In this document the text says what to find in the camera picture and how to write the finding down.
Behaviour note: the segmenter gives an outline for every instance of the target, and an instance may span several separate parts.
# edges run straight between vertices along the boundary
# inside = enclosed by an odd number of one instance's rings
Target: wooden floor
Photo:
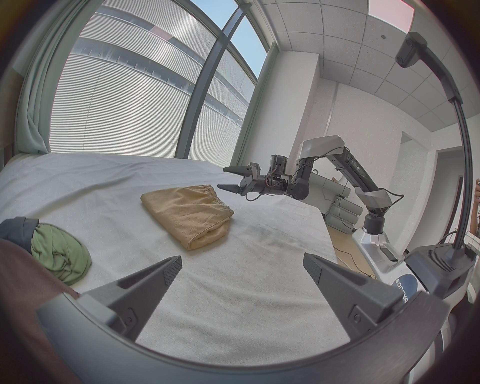
[[[337,229],[327,226],[328,233],[330,234],[330,238],[332,239],[332,244],[335,248],[335,254],[341,260],[338,262],[339,265],[345,266],[347,264],[352,270],[358,272],[359,269],[361,272],[364,272],[368,275],[373,275],[373,271],[368,265],[367,261],[361,254],[360,250],[358,249],[357,245],[352,239],[352,234],[347,234],[340,232]],[[358,268],[352,261],[352,258],[355,260]]]

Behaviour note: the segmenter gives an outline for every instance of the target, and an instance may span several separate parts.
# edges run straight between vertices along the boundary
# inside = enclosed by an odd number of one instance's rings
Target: bed
[[[261,365],[347,343],[302,267],[304,252],[336,262],[320,211],[286,196],[247,202],[216,187],[240,179],[196,160],[21,155],[0,172],[0,222],[39,218],[83,242],[92,266],[72,286],[79,293],[181,255],[183,269],[137,339],[157,352],[198,362]],[[211,184],[235,214],[227,236],[186,251],[140,196],[198,184]]]

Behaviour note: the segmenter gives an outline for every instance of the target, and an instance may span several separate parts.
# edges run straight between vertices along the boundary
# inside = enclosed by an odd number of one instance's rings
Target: person's hand
[[[475,200],[474,203],[476,205],[480,204],[480,185],[479,185],[480,179],[477,179],[477,182],[475,183]]]

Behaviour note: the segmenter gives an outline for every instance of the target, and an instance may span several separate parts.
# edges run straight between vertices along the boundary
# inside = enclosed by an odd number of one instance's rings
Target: light green curtain
[[[267,56],[265,58],[262,70],[260,71],[260,76],[258,76],[257,85],[253,91],[250,104],[245,114],[245,119],[243,120],[243,125],[240,130],[239,138],[237,144],[233,151],[232,160],[230,161],[230,166],[243,165],[243,160],[245,158],[245,153],[250,142],[250,138],[256,128],[256,118],[258,111],[263,100],[263,95],[272,73],[273,65],[275,64],[276,57],[278,55],[278,47],[276,43],[272,43],[270,49],[268,50]]]
[[[50,115],[61,71],[77,37],[103,0],[64,0],[43,31],[26,74],[15,122],[15,151],[50,150]]]

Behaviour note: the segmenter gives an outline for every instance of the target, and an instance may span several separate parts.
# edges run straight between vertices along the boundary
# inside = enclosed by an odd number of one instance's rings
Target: blue logo
[[[417,292],[418,282],[415,276],[406,274],[395,280],[392,286],[403,292],[403,302],[406,303]]]

